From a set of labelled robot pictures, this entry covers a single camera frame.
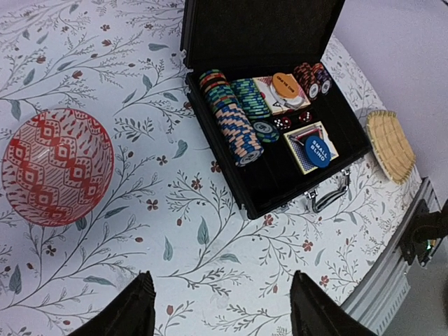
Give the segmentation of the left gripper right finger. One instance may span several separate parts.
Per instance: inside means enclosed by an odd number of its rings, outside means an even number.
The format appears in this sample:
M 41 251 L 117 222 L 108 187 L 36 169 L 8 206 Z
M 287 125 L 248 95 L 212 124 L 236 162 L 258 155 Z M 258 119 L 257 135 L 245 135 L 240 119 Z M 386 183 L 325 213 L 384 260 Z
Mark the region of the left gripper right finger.
M 290 288 L 293 335 L 374 335 L 350 317 L 306 273 L 296 271 Z

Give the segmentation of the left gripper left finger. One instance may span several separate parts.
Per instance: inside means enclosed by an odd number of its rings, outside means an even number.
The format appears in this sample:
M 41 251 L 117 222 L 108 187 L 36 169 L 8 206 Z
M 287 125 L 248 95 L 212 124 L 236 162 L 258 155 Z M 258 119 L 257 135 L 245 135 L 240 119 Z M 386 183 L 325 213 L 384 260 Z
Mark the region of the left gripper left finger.
M 98 315 L 70 336 L 153 336 L 155 297 L 149 271 L 136 276 Z

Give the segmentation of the red card deck box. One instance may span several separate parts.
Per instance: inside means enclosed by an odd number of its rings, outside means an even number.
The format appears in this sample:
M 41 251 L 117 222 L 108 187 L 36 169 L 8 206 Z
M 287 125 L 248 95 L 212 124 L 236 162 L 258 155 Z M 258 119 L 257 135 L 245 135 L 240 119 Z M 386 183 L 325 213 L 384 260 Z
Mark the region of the red card deck box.
M 311 102 L 300 85 L 298 96 L 296 98 L 287 99 L 278 95 L 272 85 L 272 77 L 273 76 L 261 76 L 255 77 L 253 80 L 255 81 L 259 91 L 262 92 L 265 102 L 273 115 L 304 109 L 311 105 Z

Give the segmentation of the orange big blind button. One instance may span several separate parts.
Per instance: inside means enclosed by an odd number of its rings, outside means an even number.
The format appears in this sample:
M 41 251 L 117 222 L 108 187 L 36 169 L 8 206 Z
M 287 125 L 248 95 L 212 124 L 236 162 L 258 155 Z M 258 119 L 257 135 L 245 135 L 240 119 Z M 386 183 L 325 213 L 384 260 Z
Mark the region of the orange big blind button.
M 292 74 L 276 73 L 272 77 L 272 85 L 278 95 L 293 99 L 298 96 L 299 84 Z

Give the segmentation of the black poker case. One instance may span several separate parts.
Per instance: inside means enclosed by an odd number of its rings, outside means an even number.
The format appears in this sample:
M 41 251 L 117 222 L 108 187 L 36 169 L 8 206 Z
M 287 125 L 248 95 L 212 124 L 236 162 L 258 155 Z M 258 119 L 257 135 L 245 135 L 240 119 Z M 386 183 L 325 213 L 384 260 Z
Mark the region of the black poker case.
M 342 1 L 187 1 L 181 49 L 189 69 L 188 99 L 240 209 L 257 219 L 348 168 L 371 145 L 337 85 L 311 104 L 338 157 L 309 174 L 300 171 L 284 139 L 264 145 L 256 161 L 238 167 L 218 121 L 200 91 L 200 76 L 221 70 L 236 80 L 291 72 L 318 62 L 343 7 Z

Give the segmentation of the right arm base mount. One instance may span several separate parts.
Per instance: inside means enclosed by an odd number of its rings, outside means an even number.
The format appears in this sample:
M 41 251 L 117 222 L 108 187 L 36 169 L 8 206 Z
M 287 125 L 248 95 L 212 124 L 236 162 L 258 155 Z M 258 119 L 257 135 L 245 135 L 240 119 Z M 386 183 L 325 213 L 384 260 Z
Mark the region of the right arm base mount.
M 404 260 L 411 266 L 420 247 L 426 246 L 429 240 L 444 239 L 446 236 L 447 202 L 441 210 L 430 212 L 426 200 L 421 199 L 400 240 Z

